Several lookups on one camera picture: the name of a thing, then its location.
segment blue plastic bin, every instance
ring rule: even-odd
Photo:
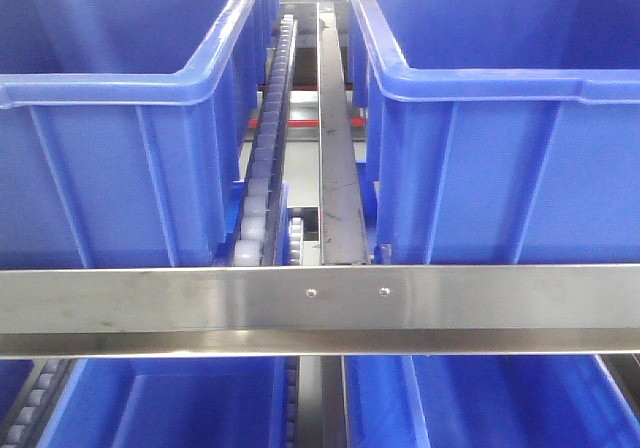
[[[640,260],[640,0],[351,0],[395,263]]]
[[[261,10],[0,0],[0,268],[209,265]]]
[[[33,369],[31,360],[0,360],[0,423]]]
[[[640,424],[593,356],[347,361],[358,448],[638,448]]]
[[[272,46],[272,28],[274,21],[280,13],[280,0],[256,0],[258,10],[255,12],[257,22],[262,27],[261,31],[256,32],[256,46],[269,47]],[[258,73],[258,84],[264,84],[266,81],[267,50],[256,50],[256,69]]]
[[[284,446],[284,358],[83,360],[38,448]]]

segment flow rack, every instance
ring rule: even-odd
[[[323,355],[324,446],[345,447],[345,354],[640,351],[640,264],[370,264],[331,2],[318,3],[322,266],[273,266],[295,47],[295,24],[287,23],[286,50],[277,49],[280,88],[267,84],[250,157],[249,176],[270,181],[258,192],[247,184],[238,221],[258,216],[247,197],[261,195],[266,231],[240,233],[250,252],[235,253],[236,264],[251,258],[252,266],[0,271],[0,358],[52,360],[37,364],[31,387],[42,373],[55,383],[68,377],[76,362],[57,359]],[[278,127],[261,132],[273,100],[279,114],[266,123]],[[264,135],[272,142],[268,166],[257,151]],[[293,251],[303,236],[302,223],[294,226]],[[291,256],[295,264],[299,254]],[[621,380],[640,371],[628,357],[607,360]],[[0,426],[0,434],[11,429]],[[32,439],[42,427],[29,429]]]

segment metal rail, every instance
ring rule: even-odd
[[[333,3],[318,3],[320,247],[324,265],[367,265],[369,252]],[[322,358],[324,448],[348,448],[344,358]]]
[[[0,356],[633,352],[639,286],[637,264],[4,271]]]
[[[333,3],[318,3],[322,264],[369,263]]]

